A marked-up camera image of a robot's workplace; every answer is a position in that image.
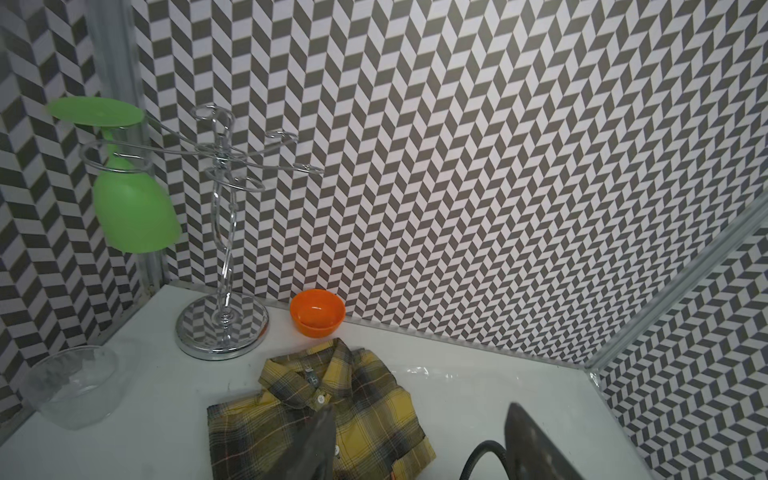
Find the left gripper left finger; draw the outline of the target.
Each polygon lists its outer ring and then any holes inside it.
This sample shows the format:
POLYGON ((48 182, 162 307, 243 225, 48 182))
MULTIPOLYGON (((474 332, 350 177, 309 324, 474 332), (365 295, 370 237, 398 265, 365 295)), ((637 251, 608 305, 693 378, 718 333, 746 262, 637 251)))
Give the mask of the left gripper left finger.
POLYGON ((332 479, 335 448, 335 412, 325 406, 297 434, 264 478, 332 479))

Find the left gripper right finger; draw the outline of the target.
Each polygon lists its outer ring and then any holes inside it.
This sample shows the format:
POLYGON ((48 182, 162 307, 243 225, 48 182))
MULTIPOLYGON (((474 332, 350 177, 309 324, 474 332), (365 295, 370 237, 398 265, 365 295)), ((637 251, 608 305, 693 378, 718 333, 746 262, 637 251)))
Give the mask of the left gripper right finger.
POLYGON ((511 479, 583 479, 519 403, 509 405, 504 439, 511 479))

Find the orange bowl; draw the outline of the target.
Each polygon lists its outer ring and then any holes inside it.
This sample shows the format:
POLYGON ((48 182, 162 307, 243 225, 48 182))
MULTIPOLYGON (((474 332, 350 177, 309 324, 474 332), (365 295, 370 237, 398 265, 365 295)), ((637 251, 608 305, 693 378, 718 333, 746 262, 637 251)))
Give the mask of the orange bowl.
POLYGON ((334 333, 346 317, 343 300, 322 289, 311 289, 296 295, 290 302, 289 313, 302 335, 316 339, 334 333))

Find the chrome glass holder stand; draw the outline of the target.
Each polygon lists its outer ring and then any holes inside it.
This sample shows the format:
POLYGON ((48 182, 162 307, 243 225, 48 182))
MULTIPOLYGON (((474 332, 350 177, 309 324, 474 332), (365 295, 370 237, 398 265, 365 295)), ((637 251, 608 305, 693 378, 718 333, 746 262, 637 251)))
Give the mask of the chrome glass holder stand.
POLYGON ((224 361, 241 357, 254 350, 266 337, 269 313, 266 307, 251 294, 233 290, 233 257, 235 233, 238 228, 237 194, 261 193, 265 185, 248 173, 250 168, 267 170, 269 167, 257 161, 278 153, 282 148, 298 143, 298 135, 283 129, 266 133, 265 146, 246 152, 232 146, 233 113, 213 103, 198 105, 191 116, 208 122, 214 132, 211 143, 198 143, 175 132, 173 135, 191 145, 189 150, 169 150, 136 145, 116 140, 95 140, 80 147, 79 155, 87 164, 102 172, 135 174, 139 168, 109 167, 98 165, 88 158, 90 151, 99 147, 126 147, 142 152, 195 156, 213 160, 204 174, 214 182, 210 221, 214 244, 223 254, 223 265, 218 274, 217 291, 188 304, 175 324, 176 343, 186 355, 204 361, 224 361))

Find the clear glass cup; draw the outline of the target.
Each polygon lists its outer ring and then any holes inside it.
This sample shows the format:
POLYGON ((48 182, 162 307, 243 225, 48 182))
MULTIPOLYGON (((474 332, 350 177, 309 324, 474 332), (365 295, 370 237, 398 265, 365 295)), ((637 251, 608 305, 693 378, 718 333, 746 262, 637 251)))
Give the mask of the clear glass cup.
POLYGON ((119 406, 120 366, 117 354, 107 347, 74 347, 34 365, 20 393, 55 425, 80 430, 107 418, 119 406))

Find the green plastic wine glass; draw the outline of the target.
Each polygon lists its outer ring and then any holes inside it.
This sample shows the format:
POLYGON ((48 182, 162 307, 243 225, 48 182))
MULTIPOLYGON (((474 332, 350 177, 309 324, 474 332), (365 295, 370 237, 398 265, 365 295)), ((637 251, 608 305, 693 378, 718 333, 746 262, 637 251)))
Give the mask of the green plastic wine glass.
POLYGON ((123 253, 144 254, 175 244, 182 228, 170 196, 145 167, 112 143, 117 129, 142 123, 144 113, 129 103, 102 97, 73 96, 47 106, 52 117, 94 127, 107 144, 107 160, 92 187, 93 208, 108 245, 123 253))

